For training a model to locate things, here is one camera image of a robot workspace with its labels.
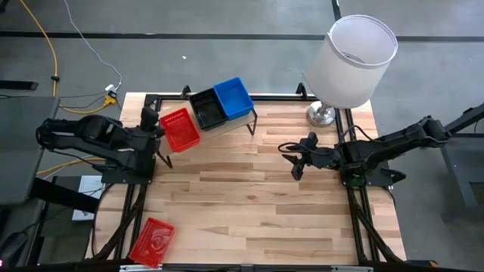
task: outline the wood plank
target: wood plank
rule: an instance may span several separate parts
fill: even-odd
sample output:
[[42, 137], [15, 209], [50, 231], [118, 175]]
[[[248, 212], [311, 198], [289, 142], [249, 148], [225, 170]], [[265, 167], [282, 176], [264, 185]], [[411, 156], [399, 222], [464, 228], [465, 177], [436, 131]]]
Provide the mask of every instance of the wood plank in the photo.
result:
[[[120, 117], [124, 126], [138, 125], [144, 95], [126, 94]], [[254, 136], [246, 127], [209, 134], [196, 147], [173, 153], [173, 169], [157, 161], [143, 222], [153, 217], [175, 226], [165, 262], [356, 264], [348, 197], [339, 173], [305, 167], [302, 180], [295, 182], [292, 165], [278, 152], [279, 144], [299, 142], [311, 131], [317, 134], [319, 146], [337, 143], [335, 124], [315, 128], [306, 121], [309, 104], [255, 102], [259, 118]], [[183, 101], [164, 101], [163, 114], [186, 106]], [[356, 125], [377, 137], [369, 102], [352, 114]], [[363, 139], [359, 131], [357, 137]], [[126, 186], [118, 184], [101, 201], [95, 230], [98, 250], [119, 224], [125, 194]], [[375, 227], [405, 258], [391, 197], [369, 187], [368, 198]], [[128, 241], [131, 232], [132, 227], [126, 232]], [[361, 233], [369, 255], [368, 235]]]

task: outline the lamp base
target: lamp base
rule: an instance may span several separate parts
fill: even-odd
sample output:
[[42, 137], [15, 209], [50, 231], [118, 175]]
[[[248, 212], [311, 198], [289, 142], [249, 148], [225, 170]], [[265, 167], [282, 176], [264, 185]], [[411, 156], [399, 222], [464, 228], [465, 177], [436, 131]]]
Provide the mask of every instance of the lamp base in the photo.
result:
[[309, 123], [319, 128], [331, 125], [334, 121], [334, 116], [334, 108], [329, 107], [320, 101], [313, 102], [306, 112], [306, 118]]

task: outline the black plastic bin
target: black plastic bin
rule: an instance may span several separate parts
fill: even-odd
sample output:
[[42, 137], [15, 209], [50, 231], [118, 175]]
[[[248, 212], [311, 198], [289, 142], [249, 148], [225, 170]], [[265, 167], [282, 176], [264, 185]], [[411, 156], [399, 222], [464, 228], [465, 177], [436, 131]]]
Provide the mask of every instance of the black plastic bin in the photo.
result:
[[227, 115], [213, 88], [191, 95], [189, 99], [200, 129], [207, 131], [227, 121]]

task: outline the blue plastic bin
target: blue plastic bin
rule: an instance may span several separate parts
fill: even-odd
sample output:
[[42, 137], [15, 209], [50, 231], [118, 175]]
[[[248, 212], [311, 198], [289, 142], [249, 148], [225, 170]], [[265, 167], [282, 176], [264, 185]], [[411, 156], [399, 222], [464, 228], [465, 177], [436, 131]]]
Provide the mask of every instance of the blue plastic bin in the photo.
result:
[[229, 120], [244, 116], [254, 108], [254, 102], [238, 77], [220, 82], [213, 88]]

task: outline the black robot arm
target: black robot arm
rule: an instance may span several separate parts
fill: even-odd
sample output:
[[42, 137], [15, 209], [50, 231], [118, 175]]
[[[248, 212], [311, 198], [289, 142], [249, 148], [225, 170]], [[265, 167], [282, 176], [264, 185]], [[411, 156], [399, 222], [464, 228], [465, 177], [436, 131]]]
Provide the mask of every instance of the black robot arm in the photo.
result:
[[450, 132], [445, 130], [439, 120], [427, 116], [407, 128], [369, 141], [340, 141], [334, 148], [316, 147], [318, 138], [311, 132], [299, 143], [280, 145], [279, 150], [283, 153], [301, 154], [301, 158], [283, 155], [293, 163], [291, 174], [297, 181], [303, 176], [304, 165], [343, 170], [358, 178], [375, 170], [381, 162], [395, 159], [414, 148], [441, 147], [447, 143], [450, 136]]
[[50, 150], [74, 149], [107, 160], [93, 165], [100, 172], [125, 172], [142, 177], [153, 175], [154, 155], [164, 135], [157, 126], [158, 113], [149, 107], [141, 111], [141, 124], [123, 128], [120, 121], [90, 115], [79, 121], [46, 119], [36, 130], [38, 143]]

